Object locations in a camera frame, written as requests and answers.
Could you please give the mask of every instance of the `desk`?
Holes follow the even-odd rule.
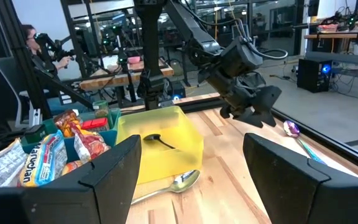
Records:
[[[139,62],[134,65],[129,65],[129,70],[141,70],[144,67],[143,62]],[[112,69],[115,70],[117,68],[117,65],[113,65]],[[173,69],[168,65],[167,68],[161,68],[162,75],[164,77],[170,77],[173,75]],[[142,72],[135,72],[132,74],[132,82],[138,82],[140,80],[140,74]],[[107,74],[102,69],[99,69],[95,73],[93,73],[91,76],[98,76],[98,75],[105,75]],[[103,87],[117,87],[117,86],[125,86],[129,84],[128,75],[127,74],[121,74],[116,75],[114,78],[98,78],[94,80],[86,80],[82,81],[80,83],[81,89],[85,91],[91,91],[91,90],[99,90]]]
[[[329,33],[329,34],[311,34],[306,35],[306,39],[356,39],[357,34],[348,34],[346,32],[337,32],[337,33]],[[308,41],[308,46],[306,50],[305,57],[307,59],[320,59],[320,60],[332,60],[336,62],[344,62],[344,63],[354,63],[358,64],[358,55],[349,55],[349,54],[331,54],[326,52],[313,52],[312,51],[312,41]]]
[[[216,95],[197,96],[197,99]],[[193,98],[181,99],[181,102],[189,100]],[[219,109],[186,115],[204,136],[200,179],[182,194],[165,193],[133,205],[129,210],[127,224],[271,223],[244,159],[244,135],[256,133],[304,156],[307,156],[306,152],[296,140],[286,136],[279,120],[276,120],[274,128],[267,125],[256,128],[233,119],[223,119]],[[329,166],[358,176],[357,166],[307,136],[301,138]],[[173,177],[168,177],[138,185],[134,198],[168,187],[172,181]]]

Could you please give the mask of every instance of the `teal bin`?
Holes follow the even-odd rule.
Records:
[[[108,146],[113,147],[116,145],[116,139],[117,139],[117,125],[116,124],[118,123],[118,119],[121,116],[121,111],[119,109],[111,109],[110,114],[111,114],[112,120],[114,121],[113,127],[109,131],[101,131],[99,134],[103,137],[104,142]],[[93,112],[80,114],[79,117],[83,121],[95,119]],[[53,122],[53,119],[45,120],[43,122],[43,124],[45,124],[45,126],[46,126],[47,134],[56,133],[58,130],[57,127],[55,126],[55,123]],[[38,144],[38,143],[27,144],[27,141],[25,140],[25,138],[22,138],[21,143],[22,143],[24,152],[27,154],[30,153],[30,151]],[[67,151],[67,162],[73,162],[73,161],[79,160],[80,158],[78,157],[78,154],[74,149],[74,137],[65,138],[65,145],[66,145],[66,151]]]

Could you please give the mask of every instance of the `person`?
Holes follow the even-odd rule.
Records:
[[[23,25],[21,25],[21,29],[22,29],[23,35],[25,37],[25,43],[27,44],[27,46],[31,50],[31,52],[34,55],[37,55],[37,53],[40,53],[41,47],[35,41],[35,38],[34,38],[37,33],[34,26],[32,26],[30,24],[23,24]],[[70,60],[71,60],[71,57],[63,57],[57,64],[55,64],[56,69],[59,71],[60,69],[66,67],[68,65],[68,63],[70,62]],[[43,85],[43,88],[49,90],[48,93],[46,94],[46,96],[47,96],[47,101],[48,101],[50,111],[52,112],[53,115],[58,115],[58,114],[63,113],[64,111],[69,110],[69,109],[76,109],[80,113],[88,111],[88,109],[79,102],[62,105],[60,103],[59,97],[57,97],[58,94],[56,91],[49,88],[47,85]]]
[[[25,43],[30,48],[31,52],[34,55],[37,55],[37,52],[41,51],[40,45],[35,41],[35,35],[37,33],[34,26],[30,24],[23,24],[21,26],[23,35],[25,37]],[[70,62],[71,57],[63,57],[57,64],[55,64],[56,69],[59,71],[60,69],[66,67],[68,63]]]

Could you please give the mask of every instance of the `plastic wrapper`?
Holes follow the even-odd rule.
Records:
[[[27,154],[17,138],[7,148],[0,151],[0,187],[16,187],[20,171]]]
[[[70,123],[70,126],[75,134],[74,148],[82,163],[86,163],[110,149],[100,134],[83,130],[80,125],[75,123]]]
[[[24,187],[47,184],[62,175],[67,152],[62,132],[49,134],[27,156],[19,183]]]
[[[77,117],[76,113],[73,110],[65,111],[64,113],[56,116],[53,121],[58,129],[63,132],[63,136],[70,138],[74,136],[74,133],[71,131],[69,124],[74,122],[76,124],[80,123],[80,119]]]
[[[82,166],[82,162],[81,161],[74,161],[74,162],[69,162],[68,164],[65,165],[65,167],[63,168],[63,172],[62,175],[68,174],[69,172],[79,168],[80,166]]]

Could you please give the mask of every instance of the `yellow plastic bin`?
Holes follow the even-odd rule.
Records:
[[[121,116],[117,126],[117,144],[133,134],[142,138],[142,159],[137,184],[200,169],[204,141],[194,124],[178,106]],[[150,134],[161,140],[145,141]]]

